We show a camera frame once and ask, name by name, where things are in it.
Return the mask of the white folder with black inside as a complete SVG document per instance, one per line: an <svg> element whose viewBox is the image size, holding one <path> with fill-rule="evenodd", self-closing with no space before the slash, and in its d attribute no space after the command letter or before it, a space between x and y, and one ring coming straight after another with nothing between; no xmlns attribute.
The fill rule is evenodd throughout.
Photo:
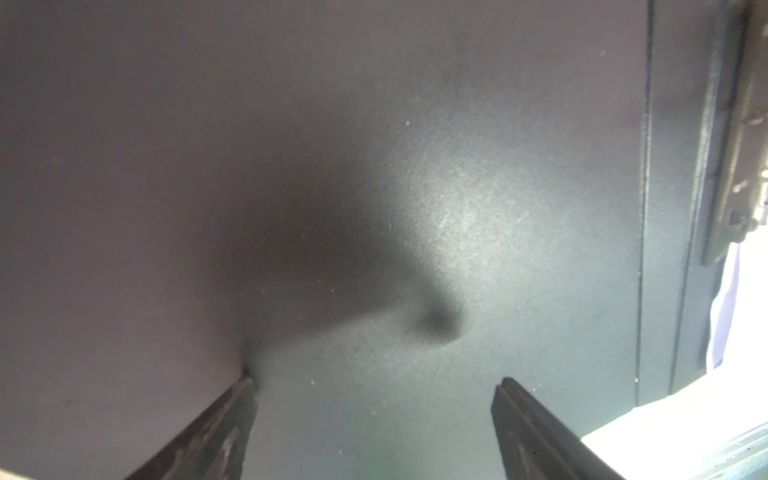
<svg viewBox="0 0 768 480"><path fill-rule="evenodd" d="M5 1L1 465L500 479L705 371L743 1Z"/></svg>

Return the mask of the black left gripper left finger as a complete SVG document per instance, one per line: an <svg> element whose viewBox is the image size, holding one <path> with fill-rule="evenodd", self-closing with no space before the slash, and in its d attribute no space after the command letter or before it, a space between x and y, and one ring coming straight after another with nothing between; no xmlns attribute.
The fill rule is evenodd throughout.
<svg viewBox="0 0 768 480"><path fill-rule="evenodd" d="M244 374L127 479L239 480L257 407L256 385Z"/></svg>

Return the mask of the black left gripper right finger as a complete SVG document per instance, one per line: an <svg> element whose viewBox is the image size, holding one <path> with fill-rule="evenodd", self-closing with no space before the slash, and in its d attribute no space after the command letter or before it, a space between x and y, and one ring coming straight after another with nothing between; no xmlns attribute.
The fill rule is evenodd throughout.
<svg viewBox="0 0 768 480"><path fill-rule="evenodd" d="M508 480L621 480L521 384L504 378L491 405Z"/></svg>

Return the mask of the printed paper sheet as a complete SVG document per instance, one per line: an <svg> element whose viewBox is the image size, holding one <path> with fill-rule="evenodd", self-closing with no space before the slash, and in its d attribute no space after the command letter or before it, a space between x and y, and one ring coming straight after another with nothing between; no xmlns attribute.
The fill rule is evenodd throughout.
<svg viewBox="0 0 768 480"><path fill-rule="evenodd" d="M767 476L767 229L730 247L706 373L583 437L625 479Z"/></svg>

